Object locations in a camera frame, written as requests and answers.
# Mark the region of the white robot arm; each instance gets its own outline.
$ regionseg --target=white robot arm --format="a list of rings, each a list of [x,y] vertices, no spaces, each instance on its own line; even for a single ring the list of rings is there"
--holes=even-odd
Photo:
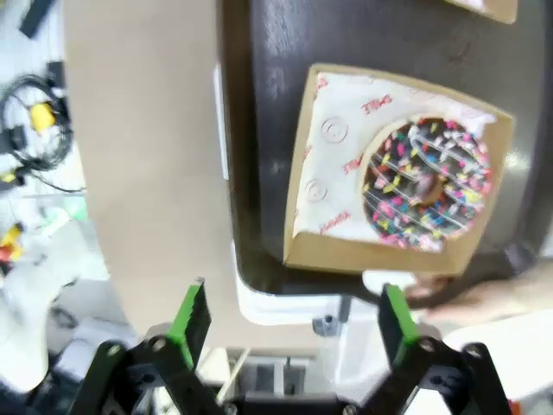
[[[49,308],[75,279],[71,270],[60,269],[50,251],[38,266],[17,264],[0,289],[0,380],[19,393],[38,386],[48,371]]]

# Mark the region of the metal screw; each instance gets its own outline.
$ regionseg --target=metal screw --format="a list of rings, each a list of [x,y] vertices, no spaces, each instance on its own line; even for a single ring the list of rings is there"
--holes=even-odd
[[[107,350],[107,355],[112,357],[114,355],[116,355],[117,353],[119,353],[119,350],[121,350],[121,346],[111,346],[110,348],[108,348]]]
[[[164,339],[158,339],[154,343],[154,346],[152,348],[154,349],[155,352],[159,352],[164,347],[165,347],[165,340]]]
[[[224,408],[225,408],[226,415],[237,415],[238,414],[238,408],[236,407],[236,405],[226,404]]]
[[[419,343],[419,346],[423,348],[423,350],[426,350],[429,353],[434,352],[434,344],[428,339],[422,339]]]
[[[357,413],[357,408],[353,405],[348,405],[342,411],[343,415],[355,415]]]
[[[480,351],[476,346],[469,346],[467,347],[466,351],[468,354],[475,357],[476,359],[479,359],[480,357],[482,357],[482,355],[480,354]]]

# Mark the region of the white wax paper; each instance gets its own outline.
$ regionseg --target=white wax paper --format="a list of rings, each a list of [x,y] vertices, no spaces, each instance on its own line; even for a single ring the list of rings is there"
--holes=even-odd
[[[294,221],[294,235],[319,233],[380,242],[365,217],[359,164],[387,125],[423,113],[442,114],[477,138],[491,114],[451,98],[366,75],[319,73]]]
[[[486,6],[484,4],[484,0],[453,0],[454,3],[458,3],[460,5],[466,5],[469,7],[473,7],[477,10],[485,11]]]

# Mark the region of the green gripper pad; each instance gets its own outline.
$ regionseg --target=green gripper pad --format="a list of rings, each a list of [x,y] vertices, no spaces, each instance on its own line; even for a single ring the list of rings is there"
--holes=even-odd
[[[204,284],[191,285],[167,333],[181,347],[190,370],[196,369],[210,325]]]
[[[404,358],[407,347],[421,336],[411,318],[409,305],[396,285],[385,285],[378,304],[378,326],[390,366]]]

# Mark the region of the cardboard sheet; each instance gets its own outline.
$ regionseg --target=cardboard sheet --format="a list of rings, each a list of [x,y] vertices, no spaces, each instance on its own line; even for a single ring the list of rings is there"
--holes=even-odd
[[[302,167],[308,150],[308,138],[311,131],[311,119],[314,116],[314,101],[317,94],[319,74],[337,73],[364,75],[374,79],[391,81],[428,93],[431,96],[445,97],[473,108],[479,114],[491,114],[495,122],[486,124],[481,132],[481,140],[489,148],[492,168],[492,191],[486,198],[484,209],[477,215],[473,228],[460,238],[448,241],[441,252],[420,252],[412,249],[401,249],[394,246],[383,246],[363,240],[345,240],[339,237],[321,234],[321,232],[304,232],[294,229],[295,217],[298,215],[298,196],[302,183]],[[460,274],[472,257],[486,223],[493,211],[501,177],[504,160],[511,147],[513,120],[500,109],[462,93],[450,90],[401,75],[373,71],[356,67],[336,65],[314,65],[311,67],[303,96],[302,111],[296,133],[296,146],[290,173],[289,194],[287,200],[286,221],[284,229],[284,263],[293,267],[317,268],[330,271],[357,272],[367,269],[434,272]],[[324,195],[319,188],[308,191],[310,197]]]

